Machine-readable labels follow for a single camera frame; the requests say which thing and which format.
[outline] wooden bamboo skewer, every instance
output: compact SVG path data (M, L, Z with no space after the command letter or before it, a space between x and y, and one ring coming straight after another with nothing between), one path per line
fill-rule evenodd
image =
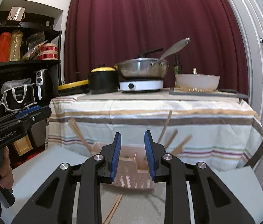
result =
M176 155L180 152L182 152L182 148L184 147L184 145L193 138L193 135L190 134L188 135L171 153L172 155Z
M167 118L167 120L166 120L166 122L165 122L165 124L164 124L164 127L163 127L163 129L162 129L162 133L160 134L160 137L159 137L157 143L160 143L160 141L162 140L162 137L164 136L164 133L165 133L165 131L166 131L166 129L167 129L167 126L168 126L168 124L169 124L169 121L170 121L170 119L171 119L172 113L173 113L173 111L170 110L170 113L169 113L168 118Z
M113 205L111 206L111 208L109 208L104 220L103 220L103 224L109 224L110 221L112 220L112 217L121 201L122 198L122 194L118 194Z
M69 127L72 129L72 131L77 135L77 137L81 140L82 144L91 152L91 146L89 143L85 140L82 132L80 131L79 127L77 126L77 122L73 117L68 121Z
M178 133L178 130L177 130L177 129L174 129L171 137L168 139L168 141L167 141L166 144L165 144L165 149L167 149L167 148L170 146L170 144L171 144L172 141L174 140L174 138L175 138L175 136L177 135L177 133Z

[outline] grey surface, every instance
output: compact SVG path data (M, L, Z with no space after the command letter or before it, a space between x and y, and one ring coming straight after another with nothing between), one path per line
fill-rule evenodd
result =
M13 190L16 201L8 209L2 207L2 219L5 223L11 223L27 200L61 163L68 162L75 165L83 163L86 159L87 157L55 145L14 169L15 184ZM220 172L217 175L249 211L256 224L259 224L263 220L263 191L252 169L245 167ZM153 192L132 191L110 185L101 185L102 218L113 204L117 194L122 194L122 199L111 224L164 223L164 183L156 184ZM73 217L76 217L77 198L75 198L74 205Z
M225 96L209 97L202 96L200 93L194 95L190 93L188 95L172 95L169 94L169 88L160 90L159 92L151 93L124 93L121 91L115 93L103 93L103 94L82 94L77 97L77 100L198 100L198 101L222 101L230 103L239 103L238 98L231 98Z
M46 130L46 119L35 123L31 127L33 143L37 147L40 147L45 143L45 130Z

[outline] plastic bag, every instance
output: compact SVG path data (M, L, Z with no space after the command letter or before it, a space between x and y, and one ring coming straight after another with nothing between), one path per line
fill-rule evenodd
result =
M28 52L26 54L24 54L24 56L22 57L22 60L30 60L33 57L37 56L39 51L40 51L40 47L46 42L47 42L47 40L41 42L37 46L33 47L31 50L28 50Z
M23 33L19 30L15 30L11 33L11 40L9 46L9 61L20 60L22 38Z
M27 38L28 42L28 51L31 50L36 45L40 44L45 40L44 32L38 32L36 34L32 34Z
M8 61L10 39L11 33L3 32L0 34L0 62Z
M1 94L3 95L4 91L7 89L17 87L17 86L22 86L25 84L31 84L31 78L4 82L1 88Z

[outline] black pot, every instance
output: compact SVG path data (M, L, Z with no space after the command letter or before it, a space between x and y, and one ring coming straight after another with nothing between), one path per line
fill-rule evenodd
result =
M113 93L119 89L118 73L114 68L100 67L93 69L89 73L90 94Z

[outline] striped tablecloth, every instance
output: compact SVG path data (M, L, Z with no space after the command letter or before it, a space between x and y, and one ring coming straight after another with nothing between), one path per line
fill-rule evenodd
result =
M263 129L259 117L245 102L180 100L85 100L82 95L54 98L50 103L46 147L55 144L89 154L68 126L73 117L89 143L112 143L116 132L122 144L144 144L150 130L157 142L169 111L173 114L161 144L178 134L167 149L171 152L188 135L193 138L178 157L186 163L204 161L217 170L254 166L263 155Z

